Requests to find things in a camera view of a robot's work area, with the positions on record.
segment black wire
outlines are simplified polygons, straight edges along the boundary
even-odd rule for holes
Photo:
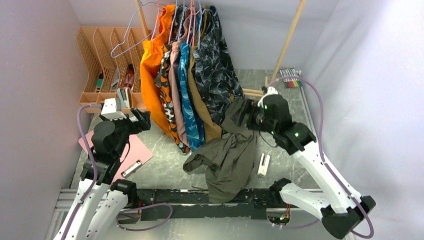
[[[123,158],[123,160],[120,163],[123,163],[125,161],[125,159],[127,158],[128,154],[130,153],[130,149],[131,149],[131,144],[130,141],[128,141],[128,151],[126,151],[126,155]]]
[[[262,138],[262,140],[263,140],[266,144],[268,144],[271,148],[276,148],[276,147],[278,147],[277,143],[275,144],[275,146],[271,146],[271,144],[270,144],[267,140],[265,140],[265,138],[262,136],[261,132],[259,132],[259,136],[260,136],[260,137]]]

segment gray wall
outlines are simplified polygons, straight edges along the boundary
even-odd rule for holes
[[[127,26],[136,11],[134,0],[69,0],[83,26]],[[160,0],[167,4],[171,0]],[[299,0],[204,0],[215,5],[236,69],[274,69]],[[282,66],[300,68],[315,46],[338,0],[308,0]],[[152,30],[156,4],[143,7]],[[138,16],[134,26],[140,26]]]
[[[303,68],[323,98],[326,154],[377,202],[377,240],[423,238],[423,13],[420,0],[340,0]]]
[[[40,240],[81,152],[80,24],[68,1],[6,0],[0,15],[0,238]]]

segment wooden pole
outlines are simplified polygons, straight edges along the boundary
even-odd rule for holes
[[[138,17],[140,18],[140,22],[141,22],[143,38],[145,38],[149,35],[149,29],[147,28],[145,13],[143,12],[143,6],[140,6],[139,0],[135,0],[135,6],[136,6],[136,9],[140,8],[140,11],[138,11]]]
[[[301,17],[305,3],[306,3],[306,0],[300,0],[299,2],[299,6],[297,7],[296,14],[294,15],[293,21],[291,22],[290,30],[288,31],[287,38],[285,39],[284,46],[282,47],[277,64],[275,66],[274,73],[272,74],[271,82],[274,81],[274,79],[276,79],[277,72],[281,66],[281,62],[283,61],[284,55],[286,55],[287,48],[289,47],[290,40],[292,40],[293,33],[295,32],[296,25],[298,24],[299,18]]]

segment pink paper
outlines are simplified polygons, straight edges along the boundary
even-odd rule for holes
[[[93,143],[92,143],[93,134],[94,134],[93,131],[90,131],[89,133],[85,135],[85,137],[87,137],[88,145],[90,146],[90,148],[93,146]],[[78,143],[79,145],[81,145],[82,149],[84,149],[84,151],[87,153],[87,149],[84,144],[83,138],[80,138],[78,140]],[[140,160],[144,165],[149,159],[153,157],[153,153],[146,147],[146,145],[136,135],[132,134],[129,136],[129,144],[131,144],[131,149],[125,161],[123,161],[128,151],[128,144],[125,146],[125,149],[123,150],[122,156],[120,158],[120,161],[121,162],[123,161],[123,163],[121,163],[118,171],[116,172],[115,177],[113,178],[113,182],[115,182],[117,179],[123,179],[121,173],[127,170],[131,165],[135,164],[137,160]]]

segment wooden organizer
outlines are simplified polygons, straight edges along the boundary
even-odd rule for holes
[[[117,98],[116,92],[111,92],[111,83],[115,78],[115,71],[119,69],[118,88],[124,85],[125,75],[128,65],[134,66],[135,81],[131,92],[131,107],[141,111],[146,110],[143,102],[140,78],[140,61],[144,50],[141,44],[131,48],[126,53],[116,57],[111,57],[112,49],[124,40],[126,27],[95,27],[82,26],[76,33],[76,44],[81,52],[85,67],[88,72],[87,83],[79,99],[81,106],[88,104],[101,104],[108,98]],[[114,52],[115,55],[127,50],[130,46],[141,41],[144,37],[144,30],[140,27],[131,27],[128,31],[124,44],[120,45]],[[97,80],[103,73],[103,82],[100,92],[96,92]],[[85,108],[88,113],[99,113],[99,108]],[[130,113],[130,108],[123,108],[122,112]]]

